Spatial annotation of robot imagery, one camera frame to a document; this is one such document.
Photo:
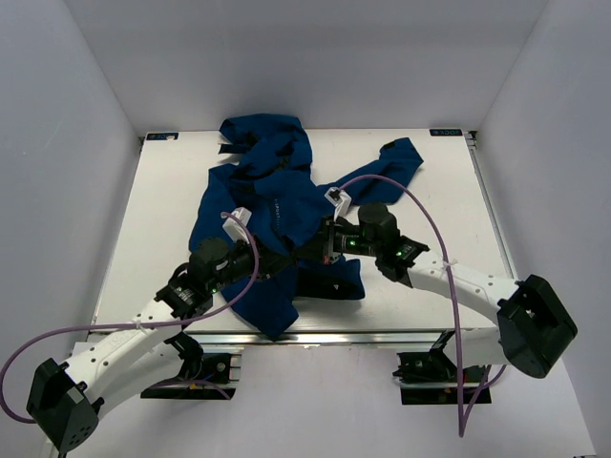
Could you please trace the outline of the blue zip-up jacket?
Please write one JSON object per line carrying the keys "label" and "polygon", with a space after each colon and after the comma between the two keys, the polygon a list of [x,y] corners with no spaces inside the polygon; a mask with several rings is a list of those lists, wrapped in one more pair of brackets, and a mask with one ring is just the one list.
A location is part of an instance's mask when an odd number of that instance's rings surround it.
{"label": "blue zip-up jacket", "polygon": [[[244,207],[248,228],[264,247],[280,255],[310,241],[322,218],[333,212],[327,185],[311,180],[312,150],[300,120],[279,114],[230,117],[220,127],[223,154],[240,156],[238,164],[210,169],[188,248],[196,251],[207,238],[226,236],[221,213]],[[423,162],[411,140],[383,145],[378,159],[333,181],[348,186],[356,205],[393,204],[403,195]],[[245,281],[222,290],[233,311],[269,338],[277,338],[298,319],[295,297],[357,301],[365,296],[361,263],[340,258],[331,265],[300,260],[270,280]]]}

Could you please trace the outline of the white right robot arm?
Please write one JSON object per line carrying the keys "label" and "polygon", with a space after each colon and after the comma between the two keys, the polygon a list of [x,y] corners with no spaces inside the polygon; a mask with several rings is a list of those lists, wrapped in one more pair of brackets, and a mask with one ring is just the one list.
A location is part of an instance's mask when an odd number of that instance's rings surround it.
{"label": "white right robot arm", "polygon": [[362,206],[355,224],[325,217],[298,260],[329,264],[339,255],[368,256],[390,281],[456,300],[493,323],[491,328],[447,331],[435,343],[432,372],[450,381],[465,367],[511,365],[545,378],[577,337],[574,320],[543,277],[512,280],[450,265],[426,244],[400,233],[396,217],[381,203]]}

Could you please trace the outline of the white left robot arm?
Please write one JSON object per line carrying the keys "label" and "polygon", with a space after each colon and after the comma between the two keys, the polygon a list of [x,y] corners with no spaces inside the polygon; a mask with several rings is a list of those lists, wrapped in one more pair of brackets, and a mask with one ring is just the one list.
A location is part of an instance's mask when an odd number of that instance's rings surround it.
{"label": "white left robot arm", "polygon": [[293,261],[258,243],[205,239],[133,317],[132,328],[108,334],[61,364],[42,363],[34,372],[27,411],[65,455],[129,397],[166,379],[207,376],[202,348],[184,331],[190,320],[203,316],[225,287],[269,279]]}

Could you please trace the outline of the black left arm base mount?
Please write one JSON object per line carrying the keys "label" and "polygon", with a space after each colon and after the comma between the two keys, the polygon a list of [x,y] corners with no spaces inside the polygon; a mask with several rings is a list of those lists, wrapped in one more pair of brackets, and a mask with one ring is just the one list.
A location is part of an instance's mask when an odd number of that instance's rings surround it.
{"label": "black left arm base mount", "polygon": [[241,356],[208,351],[192,337],[180,333],[164,342],[178,352],[179,372],[141,392],[141,399],[230,401],[240,379]]}

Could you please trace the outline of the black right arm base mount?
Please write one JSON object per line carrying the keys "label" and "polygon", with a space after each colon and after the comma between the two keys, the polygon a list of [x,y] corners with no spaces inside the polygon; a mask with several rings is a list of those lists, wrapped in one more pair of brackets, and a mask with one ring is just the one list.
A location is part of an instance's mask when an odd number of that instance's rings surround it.
{"label": "black right arm base mount", "polygon": [[398,383],[403,406],[455,406],[456,366],[443,353],[454,334],[445,331],[429,350],[397,354],[398,366],[392,377]]}

